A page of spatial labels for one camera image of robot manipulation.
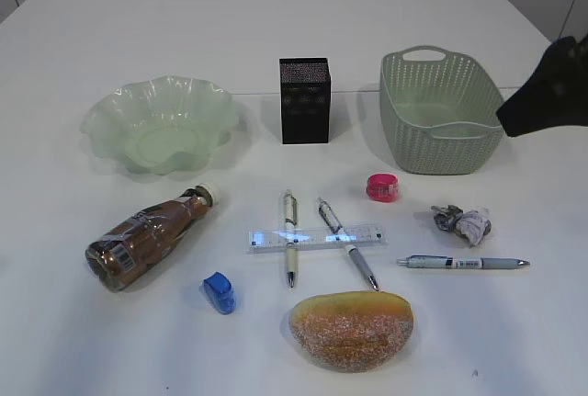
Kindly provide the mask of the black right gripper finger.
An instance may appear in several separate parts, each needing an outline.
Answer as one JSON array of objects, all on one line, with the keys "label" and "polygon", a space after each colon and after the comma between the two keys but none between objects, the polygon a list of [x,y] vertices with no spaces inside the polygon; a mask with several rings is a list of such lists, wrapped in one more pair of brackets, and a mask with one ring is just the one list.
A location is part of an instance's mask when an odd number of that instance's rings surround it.
[{"label": "black right gripper finger", "polygon": [[543,53],[525,84],[496,111],[504,132],[518,137],[560,126],[587,125],[587,39],[560,38]]}]

